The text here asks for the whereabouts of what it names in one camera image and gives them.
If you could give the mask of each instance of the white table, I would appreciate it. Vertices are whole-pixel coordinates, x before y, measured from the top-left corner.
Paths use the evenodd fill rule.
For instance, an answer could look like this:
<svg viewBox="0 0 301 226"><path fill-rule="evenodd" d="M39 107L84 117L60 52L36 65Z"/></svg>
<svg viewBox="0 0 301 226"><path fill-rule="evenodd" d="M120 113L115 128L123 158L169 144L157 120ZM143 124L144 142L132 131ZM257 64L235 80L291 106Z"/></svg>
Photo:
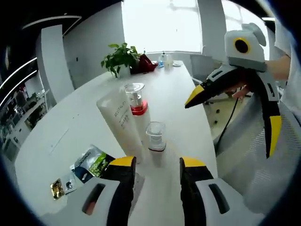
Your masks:
<svg viewBox="0 0 301 226"><path fill-rule="evenodd" d="M65 206L66 196L57 201L52 199L50 184L70 172L69 166L90 144L115 158L125 155L96 107L96 101L111 89L131 82L145 83L144 96L150 106L151 120L166 124L165 157L169 164L163 168L143 163L137 166L145 182L129 225L184 224L180 156L202 160L217 177L214 146L204 108L202 105L184 108L194 89L184 65L121 80L104 73L58 103L39 121L20 149L15 162L20 193L38 216L57 212ZM150 199L152 193L157 199Z"/></svg>

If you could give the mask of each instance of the human hand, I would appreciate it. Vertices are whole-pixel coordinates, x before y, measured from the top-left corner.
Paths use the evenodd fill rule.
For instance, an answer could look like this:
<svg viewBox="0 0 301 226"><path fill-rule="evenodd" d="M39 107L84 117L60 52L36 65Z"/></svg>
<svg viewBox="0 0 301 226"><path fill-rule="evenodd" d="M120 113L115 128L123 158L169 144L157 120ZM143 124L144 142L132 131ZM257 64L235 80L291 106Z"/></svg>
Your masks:
<svg viewBox="0 0 301 226"><path fill-rule="evenodd" d="M244 82L244 81L241 81L238 84L236 84L235 86L232 86L231 88L227 89L225 92L227 92L227 91L233 91L233 90L236 90L237 88L240 88L240 87L242 87L242 89L240 91L236 92L235 94L233 94L232 96L235 99L236 98L241 98L242 99L242 98L245 97L245 95L248 92L250 92L249 87L246 85L246 82Z"/></svg>

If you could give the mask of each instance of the window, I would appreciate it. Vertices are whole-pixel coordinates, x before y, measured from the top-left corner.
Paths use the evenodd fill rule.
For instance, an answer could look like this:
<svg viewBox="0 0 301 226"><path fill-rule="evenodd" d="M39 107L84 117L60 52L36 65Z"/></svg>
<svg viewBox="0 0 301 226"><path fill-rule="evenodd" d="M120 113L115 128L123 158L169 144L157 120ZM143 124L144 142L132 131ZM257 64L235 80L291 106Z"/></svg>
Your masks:
<svg viewBox="0 0 301 226"><path fill-rule="evenodd" d="M122 13L125 40L138 52L201 51L197 0L124 0Z"/></svg>
<svg viewBox="0 0 301 226"><path fill-rule="evenodd" d="M267 45L262 46L265 60L269 60L268 29L264 22L249 10L229 0L222 0L222 7L226 17L227 31L241 30L241 24L254 23L262 30Z"/></svg>

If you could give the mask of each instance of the small packet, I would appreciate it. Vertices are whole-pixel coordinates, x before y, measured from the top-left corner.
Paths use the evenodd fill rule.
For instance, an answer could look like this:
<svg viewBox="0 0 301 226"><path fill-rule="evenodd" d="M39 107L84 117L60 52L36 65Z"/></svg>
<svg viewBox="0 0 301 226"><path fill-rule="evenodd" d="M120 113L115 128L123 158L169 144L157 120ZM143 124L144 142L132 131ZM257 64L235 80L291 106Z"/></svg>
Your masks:
<svg viewBox="0 0 301 226"><path fill-rule="evenodd" d="M101 178L109 163L113 160L113 157L91 145L87 152L77 159L74 165L70 166L70 169L77 178L86 183L92 177Z"/></svg>
<svg viewBox="0 0 301 226"><path fill-rule="evenodd" d="M68 173L56 180L50 185L52 196L58 200L63 195L73 192L77 189L76 180L73 173Z"/></svg>

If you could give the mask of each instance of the black cable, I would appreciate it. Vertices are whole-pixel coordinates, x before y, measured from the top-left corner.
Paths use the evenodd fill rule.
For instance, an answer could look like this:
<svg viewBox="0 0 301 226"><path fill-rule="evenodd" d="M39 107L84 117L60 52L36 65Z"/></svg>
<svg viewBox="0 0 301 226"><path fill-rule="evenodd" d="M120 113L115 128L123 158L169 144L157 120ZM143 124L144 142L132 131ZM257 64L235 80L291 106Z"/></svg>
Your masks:
<svg viewBox="0 0 301 226"><path fill-rule="evenodd" d="M231 119L232 119L233 113L234 113L235 108L236 108L236 105L237 105L237 103L238 103L238 99L239 99L239 98L236 99L235 104L234 104L234 107L233 107L233 110L232 110L232 113L231 113L231 116L230 116L230 118L229 118L229 120L228 120L228 122L227 122L225 128L222 130L222 133L221 133L221 135L220 135L220 138L218 139L218 141L217 141L217 143L216 143L216 146L215 146L215 153L217 153L218 148L219 148L219 146L220 146L220 142L221 142L222 136L224 135L224 133L225 133L225 131L226 131L226 128L227 128L228 124L230 123L230 121L231 121Z"/></svg>

